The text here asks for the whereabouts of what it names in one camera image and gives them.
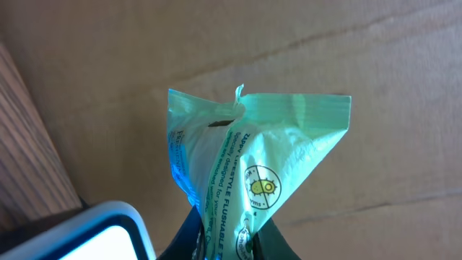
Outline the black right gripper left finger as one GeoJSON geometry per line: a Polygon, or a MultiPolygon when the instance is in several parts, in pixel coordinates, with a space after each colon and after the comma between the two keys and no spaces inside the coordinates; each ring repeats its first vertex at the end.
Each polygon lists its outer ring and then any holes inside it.
{"type": "Polygon", "coordinates": [[[157,260],[204,260],[205,231],[196,207],[189,212],[170,245],[157,260]]]}

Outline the light teal snack packet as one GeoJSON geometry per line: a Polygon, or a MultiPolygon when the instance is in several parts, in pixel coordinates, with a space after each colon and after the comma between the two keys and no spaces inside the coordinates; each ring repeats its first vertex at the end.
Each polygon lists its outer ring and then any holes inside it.
{"type": "Polygon", "coordinates": [[[201,217],[196,255],[252,259],[252,240],[349,129],[348,95],[236,90],[216,103],[168,93],[167,143],[178,186],[201,217]]]}

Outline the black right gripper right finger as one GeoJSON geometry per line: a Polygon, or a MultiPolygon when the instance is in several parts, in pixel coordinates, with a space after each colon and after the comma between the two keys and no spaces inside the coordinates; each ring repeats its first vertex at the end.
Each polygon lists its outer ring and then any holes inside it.
{"type": "Polygon", "coordinates": [[[270,218],[253,237],[254,260],[300,260],[270,218]]]}

